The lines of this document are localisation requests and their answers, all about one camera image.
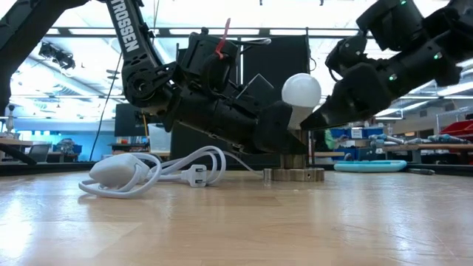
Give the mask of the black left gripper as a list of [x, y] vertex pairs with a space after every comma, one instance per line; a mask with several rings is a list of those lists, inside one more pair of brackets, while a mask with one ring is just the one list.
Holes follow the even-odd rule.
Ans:
[[306, 154], [308, 134], [289, 131], [293, 109], [282, 100], [272, 103], [258, 114], [253, 131], [234, 151], [243, 154]]

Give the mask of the brass lamp socket base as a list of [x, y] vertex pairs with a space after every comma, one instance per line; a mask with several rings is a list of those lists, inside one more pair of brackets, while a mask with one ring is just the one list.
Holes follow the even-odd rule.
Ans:
[[279, 168], [263, 170], [264, 181], [323, 182], [324, 169], [310, 166], [313, 159], [310, 133], [302, 130], [292, 130], [291, 133], [307, 146], [306, 153], [281, 155]]

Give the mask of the white light bulb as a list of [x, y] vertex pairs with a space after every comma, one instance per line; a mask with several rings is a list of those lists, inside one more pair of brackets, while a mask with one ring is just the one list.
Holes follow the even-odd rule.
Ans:
[[289, 129], [300, 129], [300, 123], [313, 113], [321, 100], [321, 86], [307, 73], [289, 77], [282, 87], [282, 100], [292, 106]]

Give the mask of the person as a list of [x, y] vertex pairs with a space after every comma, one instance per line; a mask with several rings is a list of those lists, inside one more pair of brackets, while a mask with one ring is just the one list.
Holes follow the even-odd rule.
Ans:
[[313, 139], [315, 151], [333, 151], [336, 146], [336, 141], [334, 140], [329, 129], [314, 131]]

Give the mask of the teal tray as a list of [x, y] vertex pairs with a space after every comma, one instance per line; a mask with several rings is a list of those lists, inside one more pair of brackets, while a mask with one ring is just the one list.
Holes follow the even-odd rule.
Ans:
[[389, 173], [401, 171], [406, 166], [405, 160], [339, 161], [334, 165], [334, 170], [355, 173]]

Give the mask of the black room divider panel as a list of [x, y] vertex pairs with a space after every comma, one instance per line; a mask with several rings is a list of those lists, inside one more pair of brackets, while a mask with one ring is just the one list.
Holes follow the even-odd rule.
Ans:
[[[184, 54], [186, 52], [186, 48], [181, 47], [178, 49], [178, 54], [177, 54], [177, 61], [180, 63], [183, 58]], [[236, 65], [232, 67], [230, 71], [230, 76], [229, 80], [239, 84], [239, 59], [236, 60]], [[234, 92], [234, 89], [230, 86], [227, 85], [227, 88], [225, 89], [224, 94], [225, 95], [231, 95], [232, 92]], [[191, 129], [189, 127], [183, 126], [179, 123], [174, 123], [172, 132], [171, 132], [171, 153], [170, 153], [170, 159], [178, 159], [181, 157], [186, 157], [190, 153], [196, 151], [197, 149], [200, 149], [204, 146], [216, 146], [217, 148], [220, 148], [223, 151], [227, 151], [229, 149], [229, 145], [221, 140], [210, 138], [208, 135], [196, 131], [194, 129]], [[225, 157], [227, 160], [227, 169], [228, 170], [237, 170], [238, 167], [238, 162], [231, 158], [231, 157]], [[209, 156], [204, 156], [196, 161], [194, 161], [196, 164], [205, 164], [208, 167], [211, 167], [212, 160]]]
[[246, 85], [257, 74], [266, 78], [282, 99], [285, 81], [298, 73], [308, 73], [310, 48], [305, 35], [275, 37], [262, 46], [245, 45], [242, 51], [241, 70]]

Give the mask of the wooden workbench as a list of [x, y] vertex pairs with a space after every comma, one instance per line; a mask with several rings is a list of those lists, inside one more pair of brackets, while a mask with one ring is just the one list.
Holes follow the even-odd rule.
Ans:
[[412, 152], [412, 162], [421, 164], [422, 150], [449, 150], [457, 151], [460, 155], [460, 163], [464, 165], [469, 164], [469, 153], [473, 153], [473, 144], [439, 144], [439, 143], [424, 143], [424, 144], [402, 144], [396, 146], [385, 146], [382, 148], [385, 152], [394, 151], [410, 151]]

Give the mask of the red zip tie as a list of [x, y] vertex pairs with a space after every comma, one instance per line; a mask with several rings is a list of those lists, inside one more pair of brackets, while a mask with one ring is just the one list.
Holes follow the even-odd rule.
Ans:
[[225, 46], [226, 38], [228, 37], [228, 31], [229, 31], [229, 28], [230, 28], [230, 24], [231, 24], [231, 18], [228, 18], [226, 20], [226, 23], [225, 23], [225, 28], [224, 28], [223, 35], [222, 35], [222, 37], [220, 39], [220, 42], [218, 43], [218, 45], [216, 46], [216, 49], [215, 49], [215, 53], [218, 56], [218, 59], [220, 59], [220, 60], [222, 60], [224, 58], [224, 55], [222, 53], [222, 48]]

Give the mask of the red storage bin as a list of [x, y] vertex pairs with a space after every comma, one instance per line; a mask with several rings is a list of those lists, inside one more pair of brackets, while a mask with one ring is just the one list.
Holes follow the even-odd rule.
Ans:
[[440, 133], [473, 142], [473, 120], [454, 122], [442, 129]]

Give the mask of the clear plastic storage bin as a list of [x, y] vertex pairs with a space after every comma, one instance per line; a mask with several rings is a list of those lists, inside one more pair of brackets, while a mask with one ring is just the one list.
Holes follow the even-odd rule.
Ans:
[[171, 150], [171, 132], [158, 127], [155, 123], [148, 125], [148, 131], [150, 151], [161, 152]]

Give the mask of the low cluttered background table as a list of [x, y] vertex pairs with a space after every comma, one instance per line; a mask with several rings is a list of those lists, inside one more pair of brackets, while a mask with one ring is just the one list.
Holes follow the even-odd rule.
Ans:
[[170, 151], [165, 150], [151, 150], [151, 147], [148, 143], [110, 143], [109, 146], [112, 149], [112, 154], [122, 154], [122, 153], [147, 153], [153, 154], [162, 158], [169, 158], [171, 155]]

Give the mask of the black computer monitor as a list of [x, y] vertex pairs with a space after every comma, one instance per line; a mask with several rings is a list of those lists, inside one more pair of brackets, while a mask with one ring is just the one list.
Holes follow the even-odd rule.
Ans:
[[171, 136], [166, 132], [160, 119], [156, 115], [142, 111], [140, 108], [129, 103], [117, 104], [115, 107], [115, 136], [116, 137], [138, 137], [145, 136], [145, 125], [151, 124], [157, 129], [157, 134]]

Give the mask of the wooden background desk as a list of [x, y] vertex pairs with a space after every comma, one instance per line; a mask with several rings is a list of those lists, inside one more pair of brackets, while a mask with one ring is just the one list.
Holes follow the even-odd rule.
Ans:
[[37, 162], [28, 156], [28, 152], [30, 147], [36, 144], [48, 144], [48, 142], [0, 138], [0, 162], [5, 155], [10, 155], [14, 160], [34, 166]]

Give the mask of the black aluminium table frame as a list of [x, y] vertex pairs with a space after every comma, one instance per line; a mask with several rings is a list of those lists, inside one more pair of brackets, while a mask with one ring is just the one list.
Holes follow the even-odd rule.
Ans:
[[[51, 174], [61, 172], [76, 172], [90, 170], [94, 162], [80, 163], [37, 163], [28, 165], [26, 163], [0, 163], [0, 177], [19, 176], [28, 174]], [[473, 165], [435, 165], [408, 163], [402, 171], [411, 168], [429, 169], [436, 174], [473, 177]]]

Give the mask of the white post black knob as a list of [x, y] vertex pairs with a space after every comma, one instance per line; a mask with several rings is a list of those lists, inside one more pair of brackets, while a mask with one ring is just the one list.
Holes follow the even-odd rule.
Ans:
[[6, 132], [4, 133], [4, 136], [7, 139], [17, 139], [16, 133], [13, 131], [14, 130], [14, 115], [13, 111], [15, 109], [14, 105], [9, 105], [9, 114], [7, 116], [7, 122], [6, 122]]

